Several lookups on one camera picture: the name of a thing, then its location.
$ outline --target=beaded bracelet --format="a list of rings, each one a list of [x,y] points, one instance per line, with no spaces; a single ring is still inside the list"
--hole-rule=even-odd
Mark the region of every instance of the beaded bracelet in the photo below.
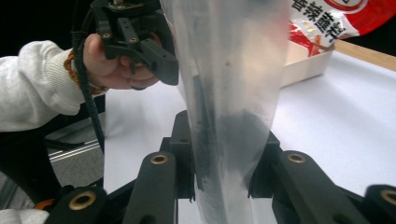
[[[76,82],[78,87],[81,89],[81,85],[78,80],[77,71],[72,68],[73,60],[74,60],[74,53],[73,53],[73,50],[70,50],[70,53],[67,56],[67,59],[64,61],[64,69],[66,69],[66,71],[69,73],[70,78],[74,82]],[[97,87],[90,83],[90,91],[91,91],[91,94],[93,94],[93,95],[100,94],[101,92],[107,91],[107,90],[108,90],[108,88],[106,88],[106,87]]]

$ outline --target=table surface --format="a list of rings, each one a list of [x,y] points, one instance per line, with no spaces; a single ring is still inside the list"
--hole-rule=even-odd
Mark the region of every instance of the table surface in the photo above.
[[[395,64],[394,57],[338,41],[322,76],[280,91],[272,132],[281,147],[308,154],[336,185],[359,195],[373,184],[396,186]],[[107,192],[137,177],[184,109],[178,88],[162,83],[108,92]],[[196,204],[181,203],[179,222],[200,223]]]

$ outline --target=open box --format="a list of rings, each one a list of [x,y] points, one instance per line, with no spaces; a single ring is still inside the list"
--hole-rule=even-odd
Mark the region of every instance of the open box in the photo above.
[[[288,57],[283,71],[282,87],[323,74],[334,48],[308,57],[308,49],[289,41]]]

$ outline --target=red snack package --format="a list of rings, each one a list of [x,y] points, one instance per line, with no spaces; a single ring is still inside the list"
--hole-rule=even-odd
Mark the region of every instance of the red snack package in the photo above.
[[[290,0],[290,41],[314,56],[336,39],[365,35],[396,15],[395,0]]]

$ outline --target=floor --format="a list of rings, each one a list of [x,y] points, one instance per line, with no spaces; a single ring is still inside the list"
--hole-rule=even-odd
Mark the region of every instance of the floor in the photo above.
[[[99,114],[99,118],[105,130],[105,113]],[[89,119],[51,133],[46,138],[66,143],[84,143],[83,146],[68,151],[48,148],[52,168],[62,186],[87,186],[103,177],[104,154],[99,148]],[[0,209],[23,209],[33,206],[27,195],[0,173]]]

